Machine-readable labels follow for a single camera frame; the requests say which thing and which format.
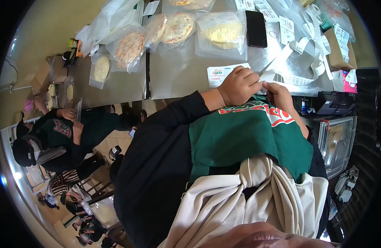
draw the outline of smartphone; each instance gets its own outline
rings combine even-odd
[[[249,47],[267,48],[264,15],[260,12],[246,10],[247,45]]]

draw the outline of beige hoodie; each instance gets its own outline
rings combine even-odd
[[[323,177],[296,184],[286,168],[261,154],[235,175],[198,178],[184,194],[168,237],[159,248],[196,248],[240,224],[268,222],[279,231],[316,238],[327,194]],[[257,186],[246,201],[242,191]]]

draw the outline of striped shirt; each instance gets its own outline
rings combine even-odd
[[[62,193],[69,191],[68,182],[78,182],[79,177],[77,176],[77,171],[70,170],[64,171],[60,175],[56,175],[51,178],[47,185],[47,192],[52,196],[60,196]]]

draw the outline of pizza logo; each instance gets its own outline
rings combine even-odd
[[[260,101],[251,101],[244,105],[236,107],[226,107],[218,110],[218,113],[224,115],[230,112],[237,113],[248,110],[264,111],[272,127],[275,127],[281,123],[289,124],[291,122],[294,122],[294,119],[287,112],[284,112],[281,109],[278,109],[277,107],[269,107],[269,105]]]
[[[219,69],[215,69],[213,71],[213,75],[216,76],[216,75],[222,75],[222,70],[219,70]]]
[[[68,138],[72,137],[72,130],[69,128],[69,126],[65,125],[65,123],[58,119],[53,119],[55,127],[53,128],[54,131],[57,131],[63,135],[65,135]]]

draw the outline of face mask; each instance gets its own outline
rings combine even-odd
[[[39,149],[39,146],[33,140],[29,140],[30,145],[33,148],[33,154],[35,156],[35,160],[38,160],[40,154],[42,153]]]

